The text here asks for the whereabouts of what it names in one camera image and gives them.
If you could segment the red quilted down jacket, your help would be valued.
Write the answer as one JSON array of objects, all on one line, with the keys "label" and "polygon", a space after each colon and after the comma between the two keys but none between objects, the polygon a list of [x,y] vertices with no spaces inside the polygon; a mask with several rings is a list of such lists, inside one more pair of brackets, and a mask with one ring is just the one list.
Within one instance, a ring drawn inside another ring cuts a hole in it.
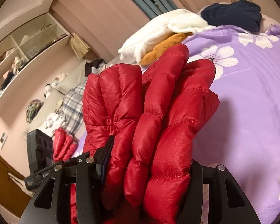
[{"label": "red quilted down jacket", "polygon": [[215,66],[188,62],[183,44],[147,71],[117,64],[90,74],[82,112],[84,152],[114,145],[101,191],[104,223],[176,223],[190,183],[193,139],[219,106]]}]

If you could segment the plaid grey pillow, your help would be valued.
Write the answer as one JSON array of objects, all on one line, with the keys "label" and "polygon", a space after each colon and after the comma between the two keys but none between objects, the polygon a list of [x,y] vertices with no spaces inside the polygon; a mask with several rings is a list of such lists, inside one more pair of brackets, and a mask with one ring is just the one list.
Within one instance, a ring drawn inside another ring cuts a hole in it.
[{"label": "plaid grey pillow", "polygon": [[66,119],[63,128],[68,134],[72,136],[77,133],[84,122],[82,101],[86,82],[87,81],[84,81],[77,87],[70,89],[70,91],[66,94],[62,105],[62,114]]}]

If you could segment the purple floral bed sheet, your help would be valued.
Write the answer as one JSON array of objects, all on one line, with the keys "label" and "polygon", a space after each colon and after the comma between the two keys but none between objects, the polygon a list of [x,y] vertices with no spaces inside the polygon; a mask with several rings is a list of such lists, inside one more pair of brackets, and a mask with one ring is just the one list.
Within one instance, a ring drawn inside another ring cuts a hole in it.
[{"label": "purple floral bed sheet", "polygon": [[280,213],[280,34],[220,26],[186,39],[188,62],[215,66],[220,101],[193,139],[192,159],[233,174],[261,223]]}]

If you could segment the tan hanging tassel bag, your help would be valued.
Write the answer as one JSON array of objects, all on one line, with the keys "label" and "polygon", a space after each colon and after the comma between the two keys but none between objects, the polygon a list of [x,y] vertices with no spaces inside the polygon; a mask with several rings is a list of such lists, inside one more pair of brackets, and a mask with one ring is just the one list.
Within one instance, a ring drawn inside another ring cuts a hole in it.
[{"label": "tan hanging tassel bag", "polygon": [[75,33],[71,34],[69,44],[79,59],[82,59],[90,50],[90,46]]}]

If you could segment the beige curtain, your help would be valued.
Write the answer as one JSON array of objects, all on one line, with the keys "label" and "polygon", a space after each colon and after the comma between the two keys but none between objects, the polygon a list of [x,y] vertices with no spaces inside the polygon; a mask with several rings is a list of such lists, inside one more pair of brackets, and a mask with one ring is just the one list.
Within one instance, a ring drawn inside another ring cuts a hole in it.
[{"label": "beige curtain", "polygon": [[[213,3],[234,1],[173,0],[178,8],[195,13]],[[132,0],[53,0],[49,11],[106,61],[117,57],[123,43],[150,20]]]}]

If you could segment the mustard orange garment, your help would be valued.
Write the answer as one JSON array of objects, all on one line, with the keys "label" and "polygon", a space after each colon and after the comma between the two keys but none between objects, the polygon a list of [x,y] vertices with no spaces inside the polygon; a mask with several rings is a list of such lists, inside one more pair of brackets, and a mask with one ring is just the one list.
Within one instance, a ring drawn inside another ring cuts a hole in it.
[{"label": "mustard orange garment", "polygon": [[193,35],[192,32],[189,33],[172,33],[168,38],[164,41],[160,42],[156,46],[153,47],[152,51],[147,53],[142,60],[139,62],[140,66],[148,66],[154,63],[158,58],[160,58],[165,51],[173,47],[182,41],[184,41],[188,36]]}]

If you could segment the white fleece garment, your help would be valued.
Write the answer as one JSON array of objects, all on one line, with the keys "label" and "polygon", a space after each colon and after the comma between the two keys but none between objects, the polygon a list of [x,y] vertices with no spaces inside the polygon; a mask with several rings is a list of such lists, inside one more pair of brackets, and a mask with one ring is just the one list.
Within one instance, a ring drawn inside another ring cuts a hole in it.
[{"label": "white fleece garment", "polygon": [[129,37],[118,50],[120,59],[133,57],[137,63],[154,46],[164,41],[171,33],[199,33],[212,26],[201,16],[186,9],[176,9],[158,15]]}]

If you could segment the navy blue garment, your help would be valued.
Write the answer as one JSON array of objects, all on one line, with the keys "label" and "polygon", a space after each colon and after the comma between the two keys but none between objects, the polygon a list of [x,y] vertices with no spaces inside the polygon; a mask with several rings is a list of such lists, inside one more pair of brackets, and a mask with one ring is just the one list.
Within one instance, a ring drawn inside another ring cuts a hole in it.
[{"label": "navy blue garment", "polygon": [[214,3],[201,11],[201,17],[209,25],[234,25],[250,32],[259,32],[262,20],[261,7],[247,0]]}]

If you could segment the white wall shelf unit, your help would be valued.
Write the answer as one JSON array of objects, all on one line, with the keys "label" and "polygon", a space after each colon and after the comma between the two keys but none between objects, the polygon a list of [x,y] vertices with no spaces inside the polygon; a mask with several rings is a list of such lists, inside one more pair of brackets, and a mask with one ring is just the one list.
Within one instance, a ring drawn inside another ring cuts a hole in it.
[{"label": "white wall shelf unit", "polygon": [[69,32],[50,14],[42,14],[0,41],[0,114],[16,91],[67,45]]}]

